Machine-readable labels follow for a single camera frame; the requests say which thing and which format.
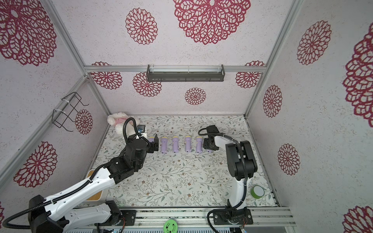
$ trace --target plush bunny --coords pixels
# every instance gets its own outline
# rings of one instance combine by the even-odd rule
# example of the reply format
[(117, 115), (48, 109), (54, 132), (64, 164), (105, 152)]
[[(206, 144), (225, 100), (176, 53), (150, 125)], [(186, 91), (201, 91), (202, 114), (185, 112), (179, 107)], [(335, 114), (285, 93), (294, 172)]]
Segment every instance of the plush bunny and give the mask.
[[(114, 113), (114, 114), (111, 114), (107, 117), (107, 122), (109, 123), (109, 125), (115, 126), (115, 132), (118, 135), (123, 136), (123, 124), (128, 118), (129, 118), (129, 116), (127, 116), (127, 114), (125, 114), (125, 113)], [(135, 121), (136, 121), (136, 125), (140, 124), (139, 119), (135, 118)], [(132, 121), (130, 121), (127, 124), (126, 134), (127, 134), (127, 137), (135, 134), (135, 129), (134, 129)]]

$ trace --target table surface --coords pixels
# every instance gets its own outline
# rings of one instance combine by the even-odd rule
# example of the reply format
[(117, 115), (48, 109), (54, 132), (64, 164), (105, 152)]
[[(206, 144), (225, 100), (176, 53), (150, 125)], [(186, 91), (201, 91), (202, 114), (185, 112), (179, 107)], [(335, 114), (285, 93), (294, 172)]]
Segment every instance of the table surface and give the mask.
[[(198, 130), (216, 125), (238, 141), (251, 143), (258, 171), (248, 184), (246, 205), (251, 207), (277, 206), (269, 189), (262, 166), (258, 160), (252, 137), (243, 116), (139, 116), (146, 125), (147, 135), (158, 134), (161, 144), (163, 136), (168, 137), (167, 153), (161, 149), (147, 154), (144, 166), (139, 172), (109, 188), (107, 200), (114, 200), (119, 207), (162, 206), (200, 207), (225, 206), (232, 190), (234, 178), (227, 167), (225, 149), (200, 154), (195, 152)], [(185, 152), (185, 136), (192, 137), (192, 152)], [(179, 137), (179, 152), (172, 152), (172, 137)], [(124, 138), (110, 127), (93, 168), (119, 155), (124, 148)], [(255, 199), (250, 195), (254, 185), (264, 188), (264, 197)]]

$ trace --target red mandala print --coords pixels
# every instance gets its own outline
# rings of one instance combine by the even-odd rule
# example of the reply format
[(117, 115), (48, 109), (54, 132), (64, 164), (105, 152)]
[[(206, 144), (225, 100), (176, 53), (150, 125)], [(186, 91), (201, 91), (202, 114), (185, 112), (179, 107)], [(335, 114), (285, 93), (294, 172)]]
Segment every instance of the red mandala print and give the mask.
[(4, 220), (4, 208), (1, 206), (1, 202), (0, 202), (0, 229), (3, 225), (3, 220)]
[[(264, 66), (264, 62), (252, 61), (246, 63), (245, 66)], [(236, 83), (243, 88), (256, 86), (261, 73), (260, 72), (238, 72), (236, 74)]]
[(263, 98), (263, 109), (268, 117), (276, 116), (282, 105), (282, 93), (278, 86), (270, 86)]
[(226, 40), (245, 20), (250, 0), (173, 0), (179, 27), (194, 42), (203, 44)]
[(80, 110), (75, 117), (76, 129), (81, 134), (88, 134), (93, 125), (92, 115), (85, 109)]
[(372, 233), (373, 232), (373, 210), (369, 206), (348, 209), (348, 213), (342, 222), (343, 233)]
[(56, 46), (53, 24), (38, 0), (0, 1), (0, 49), (22, 65), (48, 63)]
[(201, 88), (191, 88), (185, 93), (185, 100), (188, 104), (199, 105), (206, 99), (206, 92)]
[[(106, 62), (95, 62), (93, 66), (111, 66)], [(117, 89), (122, 85), (122, 76), (119, 72), (92, 72), (93, 80), (106, 89)]]
[(354, 114), (367, 119), (373, 127), (373, 23), (364, 39), (354, 47), (352, 59), (346, 64), (346, 101), (354, 106)]
[(331, 33), (330, 24), (323, 20), (307, 29), (299, 41), (297, 52), (299, 62), (308, 65), (317, 61), (328, 46)]
[(138, 93), (147, 97), (158, 95), (162, 90), (160, 82), (148, 82), (145, 72), (136, 74), (132, 84)]
[(297, 150), (292, 145), (283, 144), (280, 147), (277, 158), (281, 169), (286, 174), (292, 176), (298, 172), (301, 162), (299, 161)]
[(56, 150), (48, 142), (41, 142), (26, 163), (13, 177), (19, 186), (36, 187), (53, 174), (57, 164)]
[(139, 44), (150, 44), (158, 35), (157, 23), (153, 16), (140, 8), (128, 13), (126, 28), (131, 38)]

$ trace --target green round disc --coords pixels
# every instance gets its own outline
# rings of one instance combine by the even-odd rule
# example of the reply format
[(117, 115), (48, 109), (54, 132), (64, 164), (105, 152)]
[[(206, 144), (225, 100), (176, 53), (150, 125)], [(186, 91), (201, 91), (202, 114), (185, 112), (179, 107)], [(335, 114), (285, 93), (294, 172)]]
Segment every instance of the green round disc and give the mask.
[(250, 194), (252, 195), (253, 198), (260, 199), (261, 197), (264, 196), (264, 189), (260, 187), (259, 185), (255, 185), (250, 190)]
[(178, 224), (175, 222), (175, 220), (170, 219), (163, 225), (163, 231), (164, 233), (177, 233)]

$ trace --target black cable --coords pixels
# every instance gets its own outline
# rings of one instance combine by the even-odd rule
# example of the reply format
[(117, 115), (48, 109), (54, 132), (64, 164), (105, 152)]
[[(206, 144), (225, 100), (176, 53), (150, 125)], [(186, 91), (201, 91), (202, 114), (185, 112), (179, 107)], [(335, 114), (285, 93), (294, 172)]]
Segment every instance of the black cable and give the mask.
[(247, 187), (244, 186), (244, 195), (242, 196), (241, 201), (240, 201), (237, 205), (235, 205), (235, 206), (233, 206), (233, 207), (231, 207), (231, 208), (228, 208), (228, 209), (224, 209), (224, 210), (219, 210), (219, 209), (211, 210), (210, 212), (207, 213), (207, 222), (208, 222), (210, 228), (211, 228), (215, 233), (220, 233), (220, 232), (217, 231), (217, 230), (212, 226), (212, 224), (211, 224), (211, 222), (210, 222), (210, 214), (212, 214), (212, 213), (217, 213), (217, 212), (227, 212), (227, 211), (231, 211), (231, 210), (235, 210), (235, 209), (237, 209), (237, 208), (238, 208), (240, 205), (242, 205), (242, 203), (245, 201), (245, 198), (246, 198), (246, 191), (247, 191)]
[(129, 141), (128, 141), (128, 137), (127, 137), (127, 133), (126, 133), (126, 128), (127, 128), (127, 124), (129, 123), (129, 121), (132, 121), (132, 123), (134, 124), (134, 130), (135, 130), (135, 134), (139, 137), (141, 137), (141, 133), (137, 132), (137, 126), (136, 126), (136, 121), (133, 117), (129, 117), (123, 124), (123, 137), (124, 137), (124, 141), (126, 142), (126, 145), (128, 145)]
[(129, 140), (128, 140), (128, 137), (127, 137), (127, 133), (126, 133), (126, 128), (127, 128), (127, 124), (128, 124), (130, 121), (132, 121), (132, 123), (134, 124), (135, 134), (136, 134), (137, 136), (139, 136), (139, 138), (141, 138), (141, 139), (143, 139), (143, 140), (146, 141), (146, 143), (147, 143), (147, 149), (150, 148), (150, 142), (149, 142), (149, 140), (148, 140), (147, 138), (143, 137), (143, 136), (141, 135), (141, 133), (139, 133), (139, 132), (137, 131), (136, 121), (135, 121), (135, 119), (134, 119), (133, 117), (128, 118), (128, 119), (124, 122), (124, 124), (123, 124), (123, 137), (124, 137), (124, 141), (126, 142), (126, 145), (128, 145), (128, 143), (129, 143)]
[(52, 202), (55, 204), (57, 201), (60, 201), (60, 200), (62, 200), (62, 199), (65, 199), (65, 198), (67, 198), (67, 197), (69, 197), (69, 196), (71, 196), (71, 195), (73, 195), (73, 194), (79, 192), (79, 191), (82, 190), (85, 186), (87, 186), (88, 184), (91, 183), (91, 181), (93, 180), (94, 176), (97, 174), (98, 170), (100, 170), (102, 167), (104, 167), (104, 164), (98, 166), (98, 167), (95, 169), (95, 171), (92, 173), (92, 175), (90, 176), (90, 180), (87, 180), (84, 184), (82, 184), (82, 185), (81, 185), (80, 187), (78, 187), (77, 189), (75, 189), (75, 190), (73, 190), (73, 191), (71, 191), (71, 192), (69, 192), (69, 193), (67, 193), (67, 194), (64, 194), (64, 195), (62, 195), (62, 196), (59, 196), (58, 198), (55, 198), (55, 199), (53, 199), (53, 200), (51, 200), (51, 201), (47, 201), (47, 202), (41, 203), (41, 204), (36, 205), (36, 206), (34, 206), (34, 207), (30, 208), (30, 209), (23, 210), (23, 211), (21, 211), (21, 212), (19, 212), (19, 213), (17, 213), (17, 214), (14, 214), (14, 215), (10, 216), (10, 217), (7, 218), (6, 220), (4, 220), (4, 222), (3, 222), (3, 227), (11, 228), (11, 229), (30, 229), (30, 226), (28, 226), (28, 225), (16, 225), (16, 224), (11, 224), (11, 223), (9, 223), (9, 222), (12, 221), (13, 219), (16, 219), (16, 218), (18, 218), (18, 217), (24, 215), (24, 214), (27, 214), (27, 213), (29, 213), (29, 212), (32, 212), (32, 211), (34, 211), (34, 210), (37, 210), (37, 209), (40, 209), (40, 208), (42, 208), (42, 207), (44, 207), (44, 206), (47, 206), (47, 205), (49, 205), (49, 204), (52, 204)]
[(238, 148), (238, 152), (239, 152), (239, 155), (240, 155), (240, 161), (241, 161), (242, 167), (244, 169), (244, 175), (245, 175), (245, 179), (244, 179), (244, 194), (242, 196), (241, 201), (237, 205), (235, 205), (234, 207), (231, 207), (231, 208), (228, 208), (228, 209), (224, 209), (224, 210), (219, 210), (219, 209), (211, 210), (210, 212), (207, 213), (207, 222), (209, 223), (209, 226), (211, 227), (211, 229), (215, 233), (220, 233), (220, 232), (218, 232), (212, 226), (212, 224), (210, 222), (210, 217), (209, 216), (210, 216), (210, 214), (216, 213), (216, 212), (227, 212), (227, 211), (231, 211), (231, 210), (237, 209), (240, 205), (242, 205), (242, 203), (245, 201), (245, 198), (246, 198), (248, 174), (247, 174), (247, 169), (246, 169), (246, 164), (245, 164), (244, 152), (242, 151), (241, 143), (240, 142), (238, 142), (236, 139), (232, 138), (231, 136), (226, 135), (225, 133), (201, 133), (202, 130), (207, 130), (207, 129), (206, 128), (200, 129), (198, 131), (198, 135), (200, 135), (200, 136), (206, 136), (206, 135), (222, 136), (222, 137), (229, 138), (230, 140), (232, 140), (236, 144), (236, 146)]

